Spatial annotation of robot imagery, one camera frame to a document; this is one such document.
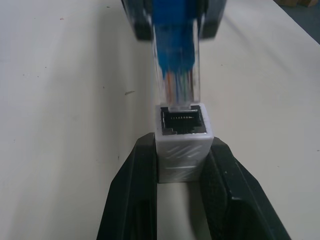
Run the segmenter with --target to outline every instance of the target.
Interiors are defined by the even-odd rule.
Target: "clear plastic plug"
[[[152,29],[161,105],[170,112],[189,110],[191,104],[200,102],[197,20],[183,25],[157,25]]]

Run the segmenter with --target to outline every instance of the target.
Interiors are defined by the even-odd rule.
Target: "table surface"
[[[4,0],[0,33],[0,239],[95,239],[113,177],[154,129],[151,45],[120,0]],[[320,45],[272,0],[229,0],[200,44],[215,135],[297,240],[320,238],[319,66]],[[188,188],[158,185],[158,239],[192,231]]]

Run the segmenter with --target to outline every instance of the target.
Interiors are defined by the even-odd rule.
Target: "blue cable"
[[[196,0],[153,0],[152,23],[155,29],[158,63],[168,71],[187,72],[195,63],[193,24],[197,17]]]

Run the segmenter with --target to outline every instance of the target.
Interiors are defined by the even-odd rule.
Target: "black plastic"
[[[147,15],[152,15],[152,0],[121,0],[125,13],[138,40],[151,41],[152,30]],[[226,0],[197,0],[199,38],[213,38],[225,9]]]
[[[139,138],[114,177],[97,240],[157,239],[157,167],[154,133]]]
[[[163,135],[207,132],[199,105],[192,105],[190,110],[177,112],[170,112],[167,107],[161,107],[161,127]]]
[[[97,240],[157,239],[153,133],[138,139],[113,179]],[[199,179],[213,240],[290,240],[258,181],[214,138]]]

